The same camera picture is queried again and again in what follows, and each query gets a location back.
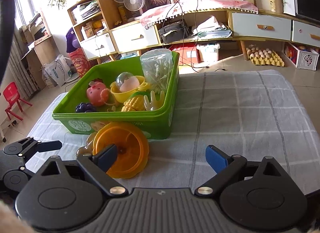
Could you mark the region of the grey checked tablecloth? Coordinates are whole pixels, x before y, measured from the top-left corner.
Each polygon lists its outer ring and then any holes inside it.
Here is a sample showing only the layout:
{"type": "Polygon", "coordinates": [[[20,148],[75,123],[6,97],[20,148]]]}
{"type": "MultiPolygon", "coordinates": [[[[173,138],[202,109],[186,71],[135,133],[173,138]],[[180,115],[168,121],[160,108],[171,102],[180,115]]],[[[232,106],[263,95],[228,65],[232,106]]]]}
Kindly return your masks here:
{"type": "Polygon", "coordinates": [[[319,135],[293,86],[275,70],[181,75],[171,135],[149,142],[149,161],[134,187],[190,187],[214,175],[214,145],[251,161],[272,156],[304,193],[319,189],[319,135]]]}

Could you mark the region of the translucent yellow hand toy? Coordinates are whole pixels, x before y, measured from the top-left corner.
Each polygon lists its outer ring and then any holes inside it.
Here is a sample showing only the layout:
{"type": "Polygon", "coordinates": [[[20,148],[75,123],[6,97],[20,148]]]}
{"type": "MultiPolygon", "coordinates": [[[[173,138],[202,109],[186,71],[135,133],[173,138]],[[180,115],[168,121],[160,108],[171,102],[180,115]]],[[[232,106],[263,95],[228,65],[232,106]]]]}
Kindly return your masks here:
{"type": "Polygon", "coordinates": [[[150,91],[149,94],[143,96],[144,107],[147,111],[154,111],[160,109],[165,100],[165,92],[161,90],[158,97],[154,90],[150,91]]]}

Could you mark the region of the orange round plastic lid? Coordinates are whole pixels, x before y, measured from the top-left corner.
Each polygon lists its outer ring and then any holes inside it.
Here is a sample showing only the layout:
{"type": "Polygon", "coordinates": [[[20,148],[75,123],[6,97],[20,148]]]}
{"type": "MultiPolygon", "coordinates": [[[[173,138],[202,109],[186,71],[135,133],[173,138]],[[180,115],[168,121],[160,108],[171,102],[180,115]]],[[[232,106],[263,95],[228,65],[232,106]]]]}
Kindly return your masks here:
{"type": "Polygon", "coordinates": [[[97,132],[93,140],[96,155],[109,145],[116,145],[117,159],[106,172],[116,179],[130,179],[146,167],[149,155],[148,140],[143,132],[128,122],[111,122],[97,132]]]}

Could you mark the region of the yellow toy corn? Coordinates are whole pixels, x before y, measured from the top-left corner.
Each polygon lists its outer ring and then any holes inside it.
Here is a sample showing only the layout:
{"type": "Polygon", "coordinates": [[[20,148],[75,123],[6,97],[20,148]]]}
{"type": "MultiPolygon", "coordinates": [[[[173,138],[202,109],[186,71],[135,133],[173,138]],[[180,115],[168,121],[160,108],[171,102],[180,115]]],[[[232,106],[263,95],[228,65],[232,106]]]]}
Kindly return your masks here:
{"type": "Polygon", "coordinates": [[[144,96],[149,96],[149,91],[137,91],[133,93],[125,102],[121,111],[145,111],[144,96]]]}

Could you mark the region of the clear cotton swab jar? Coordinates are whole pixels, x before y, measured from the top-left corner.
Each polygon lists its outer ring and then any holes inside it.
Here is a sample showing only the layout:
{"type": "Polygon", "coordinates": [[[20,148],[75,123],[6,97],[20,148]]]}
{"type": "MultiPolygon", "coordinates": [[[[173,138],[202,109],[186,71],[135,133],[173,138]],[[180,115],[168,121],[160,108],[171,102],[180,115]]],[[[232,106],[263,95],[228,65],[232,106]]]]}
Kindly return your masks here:
{"type": "Polygon", "coordinates": [[[166,92],[173,68],[169,49],[154,49],[140,56],[140,64],[147,83],[155,93],[166,92]]]}

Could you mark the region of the pink rubber chicken toy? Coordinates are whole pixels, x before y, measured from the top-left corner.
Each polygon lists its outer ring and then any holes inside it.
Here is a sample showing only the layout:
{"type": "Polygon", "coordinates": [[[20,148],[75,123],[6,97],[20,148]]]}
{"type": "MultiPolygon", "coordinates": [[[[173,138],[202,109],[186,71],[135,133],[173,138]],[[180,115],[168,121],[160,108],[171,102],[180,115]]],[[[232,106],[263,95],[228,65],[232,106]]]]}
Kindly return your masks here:
{"type": "Polygon", "coordinates": [[[109,105],[110,90],[102,82],[91,81],[86,95],[89,102],[95,107],[109,105]]]}

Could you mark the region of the red cardboard box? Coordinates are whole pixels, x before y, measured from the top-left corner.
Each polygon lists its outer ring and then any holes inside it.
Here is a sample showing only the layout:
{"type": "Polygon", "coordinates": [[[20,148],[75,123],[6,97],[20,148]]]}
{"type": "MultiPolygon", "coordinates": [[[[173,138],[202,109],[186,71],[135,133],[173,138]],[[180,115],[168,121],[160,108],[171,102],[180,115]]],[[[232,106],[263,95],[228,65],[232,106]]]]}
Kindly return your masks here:
{"type": "Polygon", "coordinates": [[[195,43],[173,44],[169,49],[180,54],[179,65],[201,63],[201,58],[195,43]]]}

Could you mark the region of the red plastic child chair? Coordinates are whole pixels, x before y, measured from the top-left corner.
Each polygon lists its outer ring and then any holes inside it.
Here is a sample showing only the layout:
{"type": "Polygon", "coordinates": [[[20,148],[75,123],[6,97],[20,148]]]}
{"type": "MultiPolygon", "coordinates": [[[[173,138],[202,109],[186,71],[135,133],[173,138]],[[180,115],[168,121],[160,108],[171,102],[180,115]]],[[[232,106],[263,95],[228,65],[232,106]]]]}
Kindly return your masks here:
{"type": "Polygon", "coordinates": [[[21,98],[15,82],[11,82],[6,86],[6,88],[3,91],[3,96],[4,96],[5,100],[7,101],[7,103],[9,104],[9,106],[5,109],[5,112],[7,114],[8,119],[11,120],[11,116],[13,116],[13,117],[16,117],[17,119],[19,119],[20,121],[23,121],[22,117],[20,117],[19,115],[15,114],[13,111],[11,111],[12,107],[14,106],[14,104],[17,104],[20,111],[23,112],[20,101],[29,105],[29,106],[33,106],[33,104],[31,104],[30,102],[27,102],[26,100],[21,98]]]}

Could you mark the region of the yellow egg tray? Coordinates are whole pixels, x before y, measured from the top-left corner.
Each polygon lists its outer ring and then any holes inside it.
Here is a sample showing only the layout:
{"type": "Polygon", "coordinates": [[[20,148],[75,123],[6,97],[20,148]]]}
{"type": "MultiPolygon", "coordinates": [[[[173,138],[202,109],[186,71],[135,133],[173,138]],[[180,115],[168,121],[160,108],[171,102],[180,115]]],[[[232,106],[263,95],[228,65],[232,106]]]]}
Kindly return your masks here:
{"type": "Polygon", "coordinates": [[[274,51],[269,48],[259,48],[251,44],[246,48],[248,59],[254,65],[272,65],[275,67],[285,67],[284,60],[274,51]]]}

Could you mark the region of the yellow toy pot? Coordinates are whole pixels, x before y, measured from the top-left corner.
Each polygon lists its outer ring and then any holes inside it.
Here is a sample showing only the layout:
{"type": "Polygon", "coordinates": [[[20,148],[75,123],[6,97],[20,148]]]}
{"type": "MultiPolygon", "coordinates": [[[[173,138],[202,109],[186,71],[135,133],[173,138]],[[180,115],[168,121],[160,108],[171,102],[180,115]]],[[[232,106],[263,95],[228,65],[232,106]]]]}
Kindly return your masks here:
{"type": "Polygon", "coordinates": [[[119,103],[124,103],[127,99],[129,99],[131,95],[133,95],[136,92],[147,91],[151,88],[150,83],[146,82],[144,76],[135,76],[135,78],[139,81],[139,85],[125,92],[121,92],[118,89],[118,87],[116,86],[116,82],[111,83],[110,91],[119,103]]]}

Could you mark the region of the black bag on shelf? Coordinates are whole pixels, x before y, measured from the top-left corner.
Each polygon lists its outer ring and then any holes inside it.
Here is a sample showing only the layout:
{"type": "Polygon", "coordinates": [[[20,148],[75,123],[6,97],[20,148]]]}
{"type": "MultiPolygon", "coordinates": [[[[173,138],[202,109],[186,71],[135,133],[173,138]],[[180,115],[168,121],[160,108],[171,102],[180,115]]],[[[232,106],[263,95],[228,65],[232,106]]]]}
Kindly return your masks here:
{"type": "Polygon", "coordinates": [[[169,44],[188,38],[190,35],[189,27],[184,20],[170,23],[158,31],[163,43],[169,44]]]}

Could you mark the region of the purple toy grapes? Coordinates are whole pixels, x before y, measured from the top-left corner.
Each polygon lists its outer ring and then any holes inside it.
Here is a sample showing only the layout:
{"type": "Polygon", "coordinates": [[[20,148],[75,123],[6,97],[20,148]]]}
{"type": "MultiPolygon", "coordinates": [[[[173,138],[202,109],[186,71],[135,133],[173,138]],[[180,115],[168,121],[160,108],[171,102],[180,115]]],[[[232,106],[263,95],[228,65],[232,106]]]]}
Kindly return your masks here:
{"type": "Polygon", "coordinates": [[[96,111],[97,109],[91,103],[82,102],[79,105],[77,105],[75,108],[76,113],[92,113],[96,111]]]}

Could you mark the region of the pink lace table runner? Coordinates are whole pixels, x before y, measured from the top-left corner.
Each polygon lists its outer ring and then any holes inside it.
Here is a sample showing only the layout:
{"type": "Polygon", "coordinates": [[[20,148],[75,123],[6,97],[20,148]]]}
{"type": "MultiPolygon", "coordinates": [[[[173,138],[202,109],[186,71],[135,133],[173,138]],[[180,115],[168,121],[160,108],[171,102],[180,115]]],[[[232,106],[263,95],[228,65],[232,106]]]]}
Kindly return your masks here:
{"type": "Polygon", "coordinates": [[[145,29],[181,15],[204,11],[240,11],[257,14],[258,8],[246,0],[179,0],[176,3],[149,9],[140,17],[145,29]]]}

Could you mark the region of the pink clear capsule ball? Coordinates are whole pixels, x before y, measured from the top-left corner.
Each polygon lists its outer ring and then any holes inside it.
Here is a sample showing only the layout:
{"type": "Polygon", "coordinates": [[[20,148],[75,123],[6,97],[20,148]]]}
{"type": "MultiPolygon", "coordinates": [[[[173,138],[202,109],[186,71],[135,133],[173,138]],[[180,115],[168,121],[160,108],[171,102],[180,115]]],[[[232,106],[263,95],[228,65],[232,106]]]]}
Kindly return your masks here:
{"type": "Polygon", "coordinates": [[[130,72],[122,72],[116,78],[116,86],[120,92],[124,93],[131,91],[140,85],[139,80],[136,76],[130,72]]]}

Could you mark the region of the wooden white tv cabinet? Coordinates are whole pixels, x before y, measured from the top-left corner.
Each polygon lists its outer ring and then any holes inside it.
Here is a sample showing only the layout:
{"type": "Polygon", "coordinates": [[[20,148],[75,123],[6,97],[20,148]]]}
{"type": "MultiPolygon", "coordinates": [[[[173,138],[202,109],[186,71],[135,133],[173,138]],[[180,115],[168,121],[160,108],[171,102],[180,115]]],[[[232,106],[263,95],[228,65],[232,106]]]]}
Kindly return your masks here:
{"type": "MultiPolygon", "coordinates": [[[[80,4],[94,0],[79,0],[80,4]]],[[[138,20],[116,26],[120,14],[113,0],[95,0],[100,10],[85,20],[74,22],[73,32],[87,59],[153,48],[160,45],[202,41],[234,40],[285,41],[319,47],[319,26],[276,13],[258,12],[247,1],[236,0],[180,0],[177,4],[150,9],[138,20]],[[230,36],[193,35],[191,16],[218,12],[228,15],[226,28],[230,36]]]]}

